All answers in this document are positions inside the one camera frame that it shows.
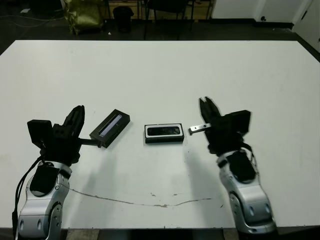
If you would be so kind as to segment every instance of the yellow bag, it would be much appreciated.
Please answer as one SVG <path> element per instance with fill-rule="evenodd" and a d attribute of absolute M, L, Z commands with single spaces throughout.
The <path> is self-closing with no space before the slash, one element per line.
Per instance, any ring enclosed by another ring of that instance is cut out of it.
<path fill-rule="evenodd" d="M 89 29 L 100 29 L 103 18 L 99 10 L 101 0 L 63 0 L 64 17 L 72 33 Z"/>

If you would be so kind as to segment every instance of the small black box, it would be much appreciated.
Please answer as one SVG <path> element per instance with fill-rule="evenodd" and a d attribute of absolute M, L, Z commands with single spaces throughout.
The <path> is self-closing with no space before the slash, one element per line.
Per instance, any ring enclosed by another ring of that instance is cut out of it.
<path fill-rule="evenodd" d="M 130 116 L 117 109 L 113 110 L 99 126 L 90 133 L 92 139 L 107 148 L 130 122 Z"/>
<path fill-rule="evenodd" d="M 185 135 L 181 123 L 144 125 L 146 144 L 184 141 Z"/>

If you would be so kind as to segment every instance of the black chair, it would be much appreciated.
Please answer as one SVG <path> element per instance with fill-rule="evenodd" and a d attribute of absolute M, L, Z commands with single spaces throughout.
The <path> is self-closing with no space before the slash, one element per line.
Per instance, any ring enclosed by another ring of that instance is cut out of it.
<path fill-rule="evenodd" d="M 153 9 L 154 12 L 154 21 L 157 21 L 157 13 L 156 11 L 163 11 L 168 13 L 175 13 L 176 14 L 176 20 L 178 20 L 178 15 L 182 14 L 181 22 L 184 23 L 185 18 L 185 12 L 186 7 L 189 0 L 144 0 L 144 6 L 145 6 L 145 27 L 144 27 L 144 35 L 143 39 L 146 39 L 147 36 L 147 26 L 148 26 L 148 20 L 149 20 L 149 12 L 150 9 Z M 192 0 L 192 9 L 191 9 L 191 26 L 193 22 L 193 14 L 194 14 L 194 3 L 195 1 Z M 177 39 L 179 40 L 180 37 L 180 31 L 178 32 Z"/>

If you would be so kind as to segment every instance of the display screen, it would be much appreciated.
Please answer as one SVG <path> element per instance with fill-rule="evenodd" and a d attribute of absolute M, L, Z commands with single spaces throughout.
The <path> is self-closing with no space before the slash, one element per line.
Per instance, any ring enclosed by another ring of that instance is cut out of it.
<path fill-rule="evenodd" d="M 149 127 L 147 133 L 149 136 L 179 135 L 180 129 L 177 126 Z"/>
<path fill-rule="evenodd" d="M 121 115 L 115 115 L 110 121 L 99 131 L 99 136 L 104 137 L 122 118 Z"/>

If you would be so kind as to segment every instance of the black bucket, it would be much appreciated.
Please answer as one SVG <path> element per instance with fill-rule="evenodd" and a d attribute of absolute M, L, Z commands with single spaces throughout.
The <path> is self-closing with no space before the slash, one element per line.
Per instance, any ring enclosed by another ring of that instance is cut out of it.
<path fill-rule="evenodd" d="M 131 17 L 133 15 L 134 12 L 128 6 L 118 6 L 113 10 L 113 16 L 120 33 L 129 33 L 131 31 Z"/>

